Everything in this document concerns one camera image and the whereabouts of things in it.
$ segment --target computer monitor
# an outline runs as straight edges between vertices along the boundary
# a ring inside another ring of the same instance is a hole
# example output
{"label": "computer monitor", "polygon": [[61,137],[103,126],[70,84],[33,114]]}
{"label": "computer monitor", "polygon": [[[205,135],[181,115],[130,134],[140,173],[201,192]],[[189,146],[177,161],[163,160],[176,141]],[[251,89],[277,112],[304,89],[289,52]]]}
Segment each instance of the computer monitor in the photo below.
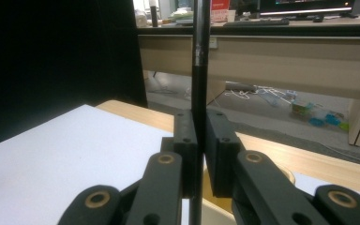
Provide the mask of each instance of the computer monitor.
{"label": "computer monitor", "polygon": [[269,17],[351,13],[354,0],[261,0],[260,15]]}

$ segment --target floor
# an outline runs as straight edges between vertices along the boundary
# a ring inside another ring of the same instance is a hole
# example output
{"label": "floor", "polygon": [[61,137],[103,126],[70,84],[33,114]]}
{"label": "floor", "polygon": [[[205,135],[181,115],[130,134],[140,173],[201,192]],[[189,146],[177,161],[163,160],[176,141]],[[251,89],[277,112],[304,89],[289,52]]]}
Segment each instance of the floor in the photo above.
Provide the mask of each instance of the floor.
{"label": "floor", "polygon": [[[149,72],[145,87],[150,109],[164,113],[190,109],[191,78],[188,76],[160,72],[154,76],[154,72]],[[292,95],[286,97],[281,93],[286,90],[261,87],[258,93],[250,94],[226,90],[207,107],[225,113],[236,131],[360,164],[360,147],[348,145],[346,130],[329,124],[311,125],[307,117],[293,113]],[[349,99],[295,94],[297,101],[313,103],[315,114],[330,111],[347,123]]]}

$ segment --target table surface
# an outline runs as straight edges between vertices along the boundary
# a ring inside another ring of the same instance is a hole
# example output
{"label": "table surface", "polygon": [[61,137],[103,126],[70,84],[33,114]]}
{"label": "table surface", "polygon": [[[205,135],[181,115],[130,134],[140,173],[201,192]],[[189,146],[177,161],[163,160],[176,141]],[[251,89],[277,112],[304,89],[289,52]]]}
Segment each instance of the table surface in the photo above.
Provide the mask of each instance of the table surface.
{"label": "table surface", "polygon": [[[173,116],[126,104],[107,101],[97,108],[115,113],[148,126],[173,132]],[[289,170],[323,181],[360,191],[360,165],[333,157],[327,157],[288,145],[236,133],[247,150],[265,153],[276,164]]]}

